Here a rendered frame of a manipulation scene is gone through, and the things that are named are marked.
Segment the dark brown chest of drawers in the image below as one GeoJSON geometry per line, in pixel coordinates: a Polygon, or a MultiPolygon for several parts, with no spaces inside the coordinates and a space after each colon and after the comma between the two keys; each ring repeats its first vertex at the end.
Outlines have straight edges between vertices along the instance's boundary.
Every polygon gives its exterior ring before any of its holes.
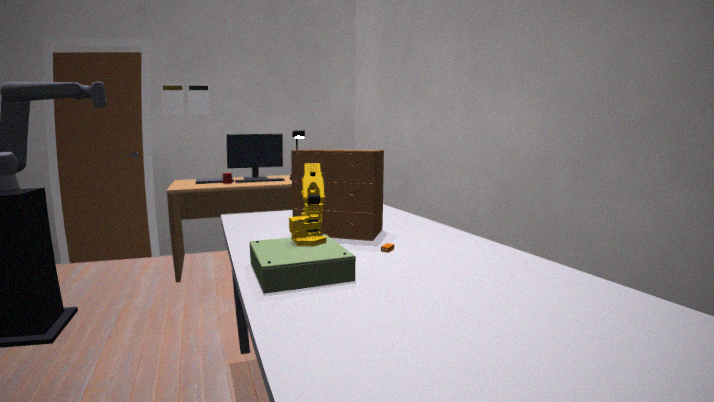
{"type": "Polygon", "coordinates": [[[293,153],[301,152],[330,152],[330,208],[323,208],[323,210],[330,210],[331,212],[331,236],[330,238],[340,238],[340,239],[353,239],[353,240],[366,240],[373,241],[383,228],[383,173],[384,173],[384,150],[377,152],[356,152],[356,151],[330,151],[330,150],[291,150],[291,170],[292,170],[292,217],[294,217],[295,208],[304,208],[294,206],[294,181],[301,179],[294,179],[293,170],[293,153]],[[341,152],[355,152],[355,153],[372,153],[372,181],[355,181],[355,180],[333,180],[333,169],[332,169],[332,153],[341,152]],[[363,182],[372,183],[372,210],[351,210],[351,209],[334,209],[332,205],[332,183],[333,182],[363,182]],[[361,239],[361,238],[348,238],[348,237],[335,237],[333,236],[333,211],[358,211],[358,212],[372,212],[371,221],[371,239],[361,239]]]}

